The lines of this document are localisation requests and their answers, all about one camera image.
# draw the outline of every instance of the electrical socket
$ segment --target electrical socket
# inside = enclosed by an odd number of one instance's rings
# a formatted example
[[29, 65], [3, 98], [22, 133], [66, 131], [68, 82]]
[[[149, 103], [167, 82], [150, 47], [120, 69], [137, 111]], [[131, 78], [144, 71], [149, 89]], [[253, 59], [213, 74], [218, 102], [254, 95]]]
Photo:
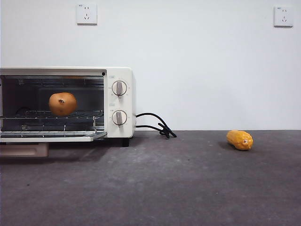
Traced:
[[77, 5], [77, 24], [97, 24], [97, 5], [78, 4]]
[[274, 26], [292, 27], [293, 26], [293, 8], [292, 7], [274, 7]]

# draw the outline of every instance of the toaster oven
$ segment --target toaster oven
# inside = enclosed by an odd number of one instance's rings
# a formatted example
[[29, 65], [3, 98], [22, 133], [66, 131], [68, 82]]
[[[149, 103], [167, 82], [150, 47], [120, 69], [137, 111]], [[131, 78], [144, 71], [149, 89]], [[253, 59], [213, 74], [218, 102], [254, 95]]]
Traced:
[[[54, 93], [72, 93], [77, 109], [51, 113]], [[1, 68], [0, 142], [91, 142], [122, 138], [135, 131], [135, 79], [130, 68]]]

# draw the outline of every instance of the wire rack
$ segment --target wire rack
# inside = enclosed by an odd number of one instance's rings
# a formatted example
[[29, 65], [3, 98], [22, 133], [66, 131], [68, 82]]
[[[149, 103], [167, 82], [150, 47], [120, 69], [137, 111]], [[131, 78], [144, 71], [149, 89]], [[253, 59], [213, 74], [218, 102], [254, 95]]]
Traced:
[[75, 111], [67, 116], [53, 115], [51, 111], [26, 111], [22, 114], [16, 114], [13, 116], [0, 116], [0, 119], [98, 119], [103, 117], [103, 111]]

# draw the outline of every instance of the concrete floor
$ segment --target concrete floor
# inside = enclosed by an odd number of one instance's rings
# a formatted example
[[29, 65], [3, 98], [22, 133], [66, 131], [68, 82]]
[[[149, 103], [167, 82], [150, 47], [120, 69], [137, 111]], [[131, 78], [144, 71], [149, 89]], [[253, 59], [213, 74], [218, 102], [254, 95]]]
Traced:
[[301, 131], [136, 132], [52, 144], [47, 159], [2, 159], [1, 226], [297, 226]]

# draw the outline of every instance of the black power cord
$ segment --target black power cord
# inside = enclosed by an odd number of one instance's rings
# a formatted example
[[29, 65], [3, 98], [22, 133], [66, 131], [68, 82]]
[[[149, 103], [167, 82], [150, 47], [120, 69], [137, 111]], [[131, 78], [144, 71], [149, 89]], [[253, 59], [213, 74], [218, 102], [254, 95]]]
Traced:
[[170, 138], [169, 134], [171, 134], [173, 137], [177, 137], [177, 135], [166, 125], [166, 123], [163, 121], [163, 119], [161, 119], [159, 116], [157, 116], [154, 113], [138, 114], [138, 115], [136, 115], [136, 118], [138, 118], [140, 116], [144, 116], [144, 115], [152, 115], [152, 116], [155, 116], [156, 118], [158, 118], [163, 123], [163, 125], [160, 122], [158, 123], [158, 125], [161, 126], [162, 129], [159, 129], [159, 128], [156, 128], [153, 126], [149, 126], [149, 125], [139, 125], [139, 126], [136, 126], [136, 128], [142, 128], [142, 127], [151, 128], [151, 129], [158, 130], [160, 135], [165, 135], [167, 138]]

